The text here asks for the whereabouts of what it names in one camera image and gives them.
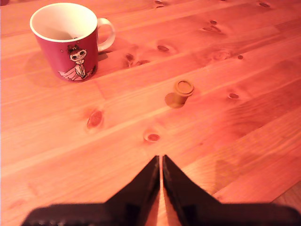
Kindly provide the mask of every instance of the wood knot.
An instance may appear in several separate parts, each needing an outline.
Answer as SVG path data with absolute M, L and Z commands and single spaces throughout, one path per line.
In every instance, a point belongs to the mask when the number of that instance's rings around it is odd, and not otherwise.
M 149 134 L 147 136 L 147 139 L 149 141 L 158 141 L 158 140 L 160 140 L 160 136 L 158 134 Z
M 215 26 L 204 27 L 203 30 L 207 31 L 207 32 L 213 32 L 213 33 L 221 33 L 222 32 L 220 29 L 218 29 Z
M 132 61 L 134 59 L 134 56 L 132 54 L 128 53 L 126 55 L 126 58 L 127 58 L 128 61 Z
M 93 128 L 98 126 L 103 120 L 103 113 L 101 111 L 95 111 L 90 115 L 90 118 L 87 122 L 88 128 Z
M 215 20 L 210 20 L 210 23 L 213 25 L 217 25 L 217 22 Z
M 262 7 L 265 7 L 265 8 L 270 8 L 269 4 L 267 4 L 265 2 L 260 2 L 259 5 Z
M 169 48 L 165 47 L 165 46 L 157 46 L 158 50 L 162 51 L 162 52 L 168 52 Z
M 149 62 L 150 62 L 149 60 L 139 60 L 139 61 L 137 61 L 137 63 L 135 64 L 135 66 L 147 64 L 147 63 L 149 63 Z
M 219 50 L 212 53 L 211 58 L 213 60 L 226 60 L 231 57 L 231 53 L 226 50 Z
M 161 137 L 159 135 L 159 132 L 156 129 L 147 129 L 143 133 L 143 138 L 144 138 L 144 140 L 146 140 L 150 143 L 154 143 L 154 142 L 160 140 Z
M 228 97 L 231 98 L 231 99 L 238 99 L 239 95 L 237 95 L 235 93 L 230 93 Z

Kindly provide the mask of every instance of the wooden surface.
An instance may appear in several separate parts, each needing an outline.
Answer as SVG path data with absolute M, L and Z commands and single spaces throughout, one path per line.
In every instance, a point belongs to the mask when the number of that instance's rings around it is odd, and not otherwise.
M 0 8 L 2 225 L 51 203 L 103 202 L 156 154 L 222 202 L 271 202 L 301 181 L 301 0 L 71 1 L 117 30 L 76 84 L 54 76 L 29 28 L 54 2 Z M 173 109 L 178 79 L 195 93 Z M 156 203 L 149 222 L 177 225 L 163 189 Z

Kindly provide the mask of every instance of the small cylindrical object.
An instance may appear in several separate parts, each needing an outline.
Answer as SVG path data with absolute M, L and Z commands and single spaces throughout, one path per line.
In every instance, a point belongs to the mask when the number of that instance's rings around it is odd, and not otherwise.
M 187 80 L 179 80 L 174 84 L 174 103 L 183 105 L 193 94 L 194 86 Z

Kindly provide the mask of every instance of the cartoon girl's dress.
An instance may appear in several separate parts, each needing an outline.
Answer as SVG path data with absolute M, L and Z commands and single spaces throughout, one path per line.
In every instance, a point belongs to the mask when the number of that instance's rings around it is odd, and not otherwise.
M 85 67 L 83 64 L 76 64 L 73 68 L 71 68 L 67 72 L 59 72 L 60 75 L 65 78 L 72 81 L 79 81 L 82 80 L 93 72 L 93 69 L 90 70 L 88 73 L 85 72 Z

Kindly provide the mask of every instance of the mug rim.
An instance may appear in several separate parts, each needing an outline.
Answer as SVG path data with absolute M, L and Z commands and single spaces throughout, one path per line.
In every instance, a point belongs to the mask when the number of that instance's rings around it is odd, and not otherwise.
M 40 11 L 42 11 L 43 9 L 48 8 L 48 7 L 51 7 L 51 6 L 54 6 L 54 5 L 76 5 L 76 6 L 79 6 L 79 7 L 86 8 L 86 9 L 89 10 L 89 11 L 94 15 L 94 17 L 95 17 L 95 21 L 96 21 L 95 28 L 94 28 L 91 32 L 89 32 L 88 34 L 86 34 L 86 35 L 80 36 L 80 37 L 78 37 L 78 38 L 76 38 L 76 39 L 68 39 L 68 40 L 51 39 L 51 38 L 47 38 L 47 37 L 45 37 L 45 36 L 39 34 L 39 33 L 33 28 L 33 25 L 32 25 L 32 20 L 33 20 L 34 16 L 35 16 L 37 13 L 39 13 Z M 97 28 L 97 16 L 95 15 L 95 13 L 94 13 L 92 10 L 90 10 L 89 8 L 87 8 L 87 7 L 85 7 L 85 6 L 82 6 L 82 5 L 80 5 L 80 4 L 71 3 L 71 2 L 58 2 L 58 3 L 53 3 L 53 4 L 49 4 L 49 5 L 43 6 L 43 7 L 39 8 L 37 11 L 35 11 L 35 12 L 33 13 L 33 15 L 31 16 L 31 18 L 30 18 L 29 25 L 30 25 L 30 29 L 32 30 L 32 32 L 33 32 L 35 35 L 37 35 L 39 38 L 44 39 L 44 40 L 47 40 L 47 41 L 51 41 L 51 42 L 60 42 L 60 43 L 64 43 L 64 42 L 78 41 L 78 40 L 81 40 L 81 39 L 83 39 L 83 38 L 86 38 L 86 37 L 88 37 L 90 34 L 92 34 L 92 33 L 95 31 L 95 29 Z

